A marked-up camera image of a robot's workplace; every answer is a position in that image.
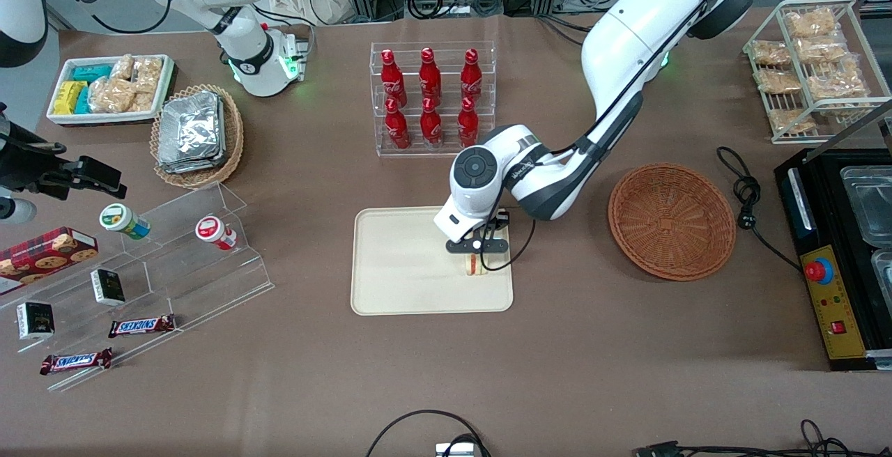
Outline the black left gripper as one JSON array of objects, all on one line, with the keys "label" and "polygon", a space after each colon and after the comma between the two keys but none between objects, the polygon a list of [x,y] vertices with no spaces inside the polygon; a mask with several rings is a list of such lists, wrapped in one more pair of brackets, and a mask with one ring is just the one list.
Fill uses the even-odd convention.
[{"label": "black left gripper", "polygon": [[472,272],[472,254],[481,255],[481,268],[488,270],[488,254],[506,254],[509,251],[509,241],[506,238],[509,223],[509,211],[497,210],[485,225],[468,231],[460,241],[447,240],[446,251],[466,255],[466,272]]}]

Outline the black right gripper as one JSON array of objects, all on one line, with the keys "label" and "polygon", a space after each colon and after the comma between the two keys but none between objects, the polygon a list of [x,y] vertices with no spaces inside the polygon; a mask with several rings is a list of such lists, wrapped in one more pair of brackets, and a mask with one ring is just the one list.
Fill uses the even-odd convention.
[{"label": "black right gripper", "polygon": [[67,147],[48,142],[15,123],[2,123],[1,186],[13,192],[45,194],[65,200],[71,188],[93,190],[124,199],[128,192],[121,172],[92,157],[80,158],[80,178],[73,162],[61,158]]}]

